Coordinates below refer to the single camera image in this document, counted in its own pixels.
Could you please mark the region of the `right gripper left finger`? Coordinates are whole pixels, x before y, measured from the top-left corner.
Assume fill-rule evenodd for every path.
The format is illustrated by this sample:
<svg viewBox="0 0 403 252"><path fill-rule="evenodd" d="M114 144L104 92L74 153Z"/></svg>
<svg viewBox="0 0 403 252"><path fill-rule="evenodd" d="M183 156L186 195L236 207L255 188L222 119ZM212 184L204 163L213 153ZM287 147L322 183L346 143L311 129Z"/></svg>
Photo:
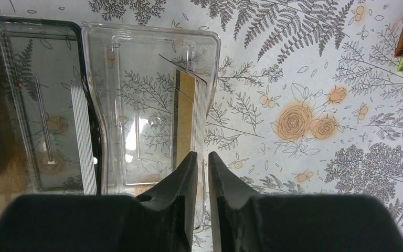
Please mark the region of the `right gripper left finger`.
<svg viewBox="0 0 403 252"><path fill-rule="evenodd" d="M128 195L23 195L0 218L0 251L191 251L197 154Z"/></svg>

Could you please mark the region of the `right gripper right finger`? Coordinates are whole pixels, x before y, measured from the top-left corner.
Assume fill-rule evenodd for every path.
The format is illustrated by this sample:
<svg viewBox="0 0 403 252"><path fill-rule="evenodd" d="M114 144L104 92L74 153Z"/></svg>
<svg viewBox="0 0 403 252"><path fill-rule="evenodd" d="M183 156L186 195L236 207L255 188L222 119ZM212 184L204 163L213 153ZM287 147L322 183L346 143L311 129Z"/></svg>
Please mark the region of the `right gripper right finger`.
<svg viewBox="0 0 403 252"><path fill-rule="evenodd" d="M208 156L214 251L403 251L385 206L364 195L258 193Z"/></svg>

